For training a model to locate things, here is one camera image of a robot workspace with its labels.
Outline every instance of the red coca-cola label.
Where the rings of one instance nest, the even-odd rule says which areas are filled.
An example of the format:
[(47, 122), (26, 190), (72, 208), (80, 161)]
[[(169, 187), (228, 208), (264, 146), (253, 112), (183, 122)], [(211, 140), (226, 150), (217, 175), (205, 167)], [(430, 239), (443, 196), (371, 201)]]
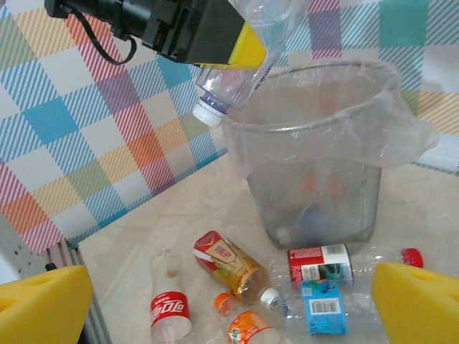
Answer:
[(352, 269), (347, 248), (343, 244), (288, 252), (292, 282), (315, 280), (351, 280)]
[(182, 292), (163, 292), (151, 301), (151, 326), (165, 317), (190, 318), (188, 300)]
[(288, 263), (292, 282), (303, 281), (302, 266), (323, 264), (322, 248), (291, 249), (288, 251)]

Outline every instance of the trash can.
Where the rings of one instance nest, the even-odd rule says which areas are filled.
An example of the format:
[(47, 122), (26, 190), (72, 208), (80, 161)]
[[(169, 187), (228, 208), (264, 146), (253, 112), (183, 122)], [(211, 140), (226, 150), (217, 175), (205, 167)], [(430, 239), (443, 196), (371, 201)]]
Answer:
[(267, 78), (222, 129), (268, 236), (293, 249), (371, 238), (381, 166), (410, 162), (397, 152), (417, 122), (391, 66), (335, 62)]

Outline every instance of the coca-cola bottle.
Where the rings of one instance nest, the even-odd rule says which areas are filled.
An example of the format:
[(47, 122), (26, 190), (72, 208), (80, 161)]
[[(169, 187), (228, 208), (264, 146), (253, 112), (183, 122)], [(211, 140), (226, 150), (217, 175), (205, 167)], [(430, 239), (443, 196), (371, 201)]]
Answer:
[(188, 300), (181, 285), (181, 260), (177, 252), (157, 249), (151, 258), (153, 299), (151, 342), (174, 343), (191, 330)]

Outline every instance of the red bottle cap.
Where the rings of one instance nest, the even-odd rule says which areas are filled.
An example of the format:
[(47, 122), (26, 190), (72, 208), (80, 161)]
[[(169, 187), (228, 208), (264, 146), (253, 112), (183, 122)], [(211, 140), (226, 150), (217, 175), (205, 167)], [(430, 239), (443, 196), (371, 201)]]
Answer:
[(424, 267), (424, 261), (419, 249), (409, 248), (402, 250), (403, 262), (412, 267)]

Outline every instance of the crushed plastic bottle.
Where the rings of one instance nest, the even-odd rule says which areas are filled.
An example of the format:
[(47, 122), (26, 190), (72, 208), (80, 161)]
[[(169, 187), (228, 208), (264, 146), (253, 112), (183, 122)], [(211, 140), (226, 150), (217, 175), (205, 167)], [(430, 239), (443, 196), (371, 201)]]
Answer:
[(343, 338), (349, 343), (360, 343), (357, 339), (362, 338), (387, 343), (367, 284), (364, 278), (356, 278), (354, 285), (333, 280), (303, 282), (300, 289), (291, 283), (282, 284), (279, 288), (288, 309), (286, 334), (346, 335)]
[(421, 253), (415, 248), (398, 250), (373, 245), (349, 255), (346, 245), (338, 244), (289, 250), (281, 257), (272, 256), (269, 268), (275, 286), (322, 279), (352, 281), (360, 277), (371, 281), (374, 269), (381, 262), (424, 266)]
[(193, 114), (207, 125), (218, 127), (229, 108), (243, 110), (278, 61), (283, 42), (297, 29), (312, 0), (230, 0), (261, 38), (267, 55), (257, 70), (204, 68), (196, 84), (205, 93)]
[(181, 284), (179, 255), (170, 249), (156, 250), (151, 258), (151, 274), (151, 342), (175, 343), (191, 330), (188, 300)]
[(231, 344), (283, 344), (283, 336), (256, 312), (238, 305), (226, 292), (215, 299), (223, 331)]

